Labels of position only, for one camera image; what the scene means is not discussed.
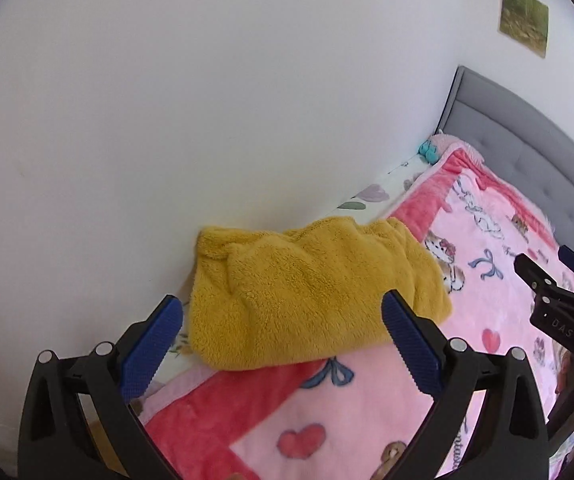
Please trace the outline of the grey upholstered headboard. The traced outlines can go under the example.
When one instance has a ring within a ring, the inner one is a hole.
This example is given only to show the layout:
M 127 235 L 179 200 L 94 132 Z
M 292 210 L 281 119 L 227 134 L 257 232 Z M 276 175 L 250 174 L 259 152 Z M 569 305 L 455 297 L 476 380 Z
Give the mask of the grey upholstered headboard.
M 436 128 L 470 144 L 497 177 L 549 218 L 556 241 L 574 250 L 574 141 L 529 102 L 457 67 Z

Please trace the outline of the teal small toy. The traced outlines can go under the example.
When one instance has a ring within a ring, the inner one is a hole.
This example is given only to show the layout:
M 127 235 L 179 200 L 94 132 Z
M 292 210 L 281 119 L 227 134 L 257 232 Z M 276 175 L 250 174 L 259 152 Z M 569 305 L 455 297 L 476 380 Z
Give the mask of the teal small toy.
M 428 162 L 429 165 L 436 164 L 441 158 L 439 148 L 431 140 L 426 140 L 423 144 L 421 144 L 417 153 L 426 162 Z

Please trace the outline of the green photo poster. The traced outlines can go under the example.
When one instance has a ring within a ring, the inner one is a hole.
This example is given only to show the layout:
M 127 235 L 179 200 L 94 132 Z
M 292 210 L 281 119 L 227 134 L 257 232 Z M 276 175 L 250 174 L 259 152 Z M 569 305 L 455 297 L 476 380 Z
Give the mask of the green photo poster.
M 549 7 L 540 0 L 502 0 L 498 30 L 546 58 Z

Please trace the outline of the pink cartoon print blanket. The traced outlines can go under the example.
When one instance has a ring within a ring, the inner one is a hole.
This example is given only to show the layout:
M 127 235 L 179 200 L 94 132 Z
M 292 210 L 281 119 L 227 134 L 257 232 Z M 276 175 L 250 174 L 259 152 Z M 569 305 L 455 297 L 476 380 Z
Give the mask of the pink cartoon print blanket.
M 532 326 L 514 263 L 574 292 L 558 249 L 545 214 L 454 138 L 372 222 L 208 226 L 182 344 L 196 363 L 142 423 L 185 479 L 382 479 L 447 396 L 456 427 L 416 457 L 453 474 L 491 391 L 528 429 L 555 402 L 562 350 Z

